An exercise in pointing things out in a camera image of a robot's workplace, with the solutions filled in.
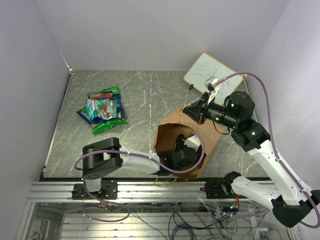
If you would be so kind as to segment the brown paper bag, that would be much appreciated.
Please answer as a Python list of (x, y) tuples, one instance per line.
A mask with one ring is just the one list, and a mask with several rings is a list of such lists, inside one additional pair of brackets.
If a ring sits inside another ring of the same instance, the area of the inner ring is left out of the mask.
[(206, 120), (197, 124), (179, 107), (157, 128), (153, 150), (166, 167), (179, 171), (173, 175), (184, 180), (198, 179), (207, 166), (218, 140), (226, 128)]

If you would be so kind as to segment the blue Kettle vinegar chips bag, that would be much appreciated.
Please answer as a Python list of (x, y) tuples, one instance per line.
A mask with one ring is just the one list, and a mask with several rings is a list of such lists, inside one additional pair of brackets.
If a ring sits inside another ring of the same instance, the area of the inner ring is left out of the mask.
[(122, 105), (119, 103), (119, 101), (117, 99), (113, 99), (115, 100), (116, 102), (116, 106), (117, 106), (117, 117), (116, 118), (113, 118), (113, 119), (109, 119), (109, 120), (103, 120), (101, 118), (95, 118), (93, 119), (92, 121), (103, 121), (103, 122), (106, 122), (106, 121), (110, 121), (110, 120), (114, 120), (114, 119), (121, 119), (121, 118), (124, 118), (123, 117), (123, 108), (122, 108)]

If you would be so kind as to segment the Fox's mint blossom candy bag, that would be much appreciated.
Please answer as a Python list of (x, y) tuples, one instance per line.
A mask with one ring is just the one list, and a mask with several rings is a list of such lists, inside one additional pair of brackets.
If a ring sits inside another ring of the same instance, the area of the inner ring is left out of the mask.
[(113, 99), (88, 99), (85, 102), (85, 109), (91, 120), (95, 118), (110, 120), (117, 117), (117, 104)]

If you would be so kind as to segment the green Chuba chips bag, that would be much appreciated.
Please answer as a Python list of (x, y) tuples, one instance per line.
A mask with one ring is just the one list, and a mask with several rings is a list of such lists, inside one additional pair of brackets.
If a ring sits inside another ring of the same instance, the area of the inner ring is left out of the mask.
[[(107, 88), (107, 89), (90, 92), (90, 93), (87, 94), (87, 99), (89, 99), (88, 98), (89, 94), (100, 93), (100, 92), (113, 92), (114, 94), (121, 95), (120, 88), (118, 86), (114, 86), (114, 87), (110, 87), (110, 88)], [(100, 133), (102, 133), (104, 131), (107, 131), (107, 130), (109, 130), (109, 129), (117, 126), (117, 125), (126, 124), (126, 121), (125, 121), (125, 110), (124, 110), (124, 106), (123, 106), (123, 103), (122, 103), (122, 99), (120, 97), (120, 99), (117, 99), (117, 100), (122, 106), (122, 109), (123, 109), (122, 110), (122, 116), (123, 116), (123, 118), (116, 118), (116, 119), (109, 120), (109, 121), (101, 121), (101, 120), (93, 121), (92, 120), (92, 125), (93, 125), (92, 133), (94, 135), (100, 134)]]

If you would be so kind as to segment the blue Burts chips bag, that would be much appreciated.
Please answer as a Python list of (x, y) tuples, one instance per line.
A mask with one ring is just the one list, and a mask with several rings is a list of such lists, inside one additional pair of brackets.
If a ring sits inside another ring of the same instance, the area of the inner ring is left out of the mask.
[(92, 100), (103, 100), (103, 99), (116, 100), (116, 99), (120, 99), (121, 96), (111, 91), (105, 91), (105, 92), (91, 93), (88, 95), (88, 98)]

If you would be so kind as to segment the small blue snack packet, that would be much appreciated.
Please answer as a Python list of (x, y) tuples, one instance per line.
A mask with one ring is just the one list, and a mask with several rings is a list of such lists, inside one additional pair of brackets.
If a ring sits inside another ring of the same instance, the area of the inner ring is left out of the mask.
[(76, 111), (76, 113), (83, 119), (85, 120), (89, 125), (92, 125), (92, 120), (90, 116), (87, 113), (87, 110), (85, 107), (81, 108), (80, 110)]

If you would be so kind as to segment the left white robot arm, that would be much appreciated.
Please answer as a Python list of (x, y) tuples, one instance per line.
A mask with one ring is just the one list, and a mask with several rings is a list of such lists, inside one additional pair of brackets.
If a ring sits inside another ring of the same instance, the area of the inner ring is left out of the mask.
[(173, 150), (140, 152), (121, 146), (117, 137), (110, 137), (82, 148), (82, 156), (74, 168), (82, 171), (84, 192), (96, 199), (102, 193), (102, 178), (124, 168), (149, 175), (168, 176), (195, 170), (205, 158), (204, 144), (199, 136), (179, 134)]

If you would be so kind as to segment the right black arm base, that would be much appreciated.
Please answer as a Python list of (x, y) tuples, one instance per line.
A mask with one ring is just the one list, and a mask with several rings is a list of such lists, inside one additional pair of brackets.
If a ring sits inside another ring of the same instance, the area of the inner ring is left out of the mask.
[(241, 176), (240, 173), (232, 171), (223, 178), (210, 178), (199, 190), (205, 193), (207, 199), (232, 199), (236, 197), (236, 194), (231, 184)]

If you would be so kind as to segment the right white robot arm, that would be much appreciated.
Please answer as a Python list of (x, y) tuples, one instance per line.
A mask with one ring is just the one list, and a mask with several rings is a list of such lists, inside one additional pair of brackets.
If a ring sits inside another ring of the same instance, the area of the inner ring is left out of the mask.
[(244, 91), (227, 96), (224, 105), (214, 103), (205, 92), (182, 112), (199, 125), (211, 120), (213, 124), (227, 127), (234, 142), (259, 163), (276, 186), (271, 189), (232, 171), (223, 178), (221, 194), (226, 198), (235, 194), (247, 197), (271, 210), (282, 225), (293, 228), (312, 210), (317, 210), (320, 191), (312, 190), (298, 178), (273, 149), (270, 134), (252, 118), (254, 108), (255, 103)]

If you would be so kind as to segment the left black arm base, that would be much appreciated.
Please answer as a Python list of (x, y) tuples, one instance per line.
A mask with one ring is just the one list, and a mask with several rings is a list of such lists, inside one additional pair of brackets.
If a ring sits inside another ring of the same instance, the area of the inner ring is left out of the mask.
[[(118, 184), (113, 180), (102, 180), (101, 189), (91, 192), (91, 194), (102, 200), (116, 200), (118, 194)], [(92, 198), (85, 191), (83, 183), (77, 183), (73, 186), (71, 192), (72, 200), (91, 200)]]

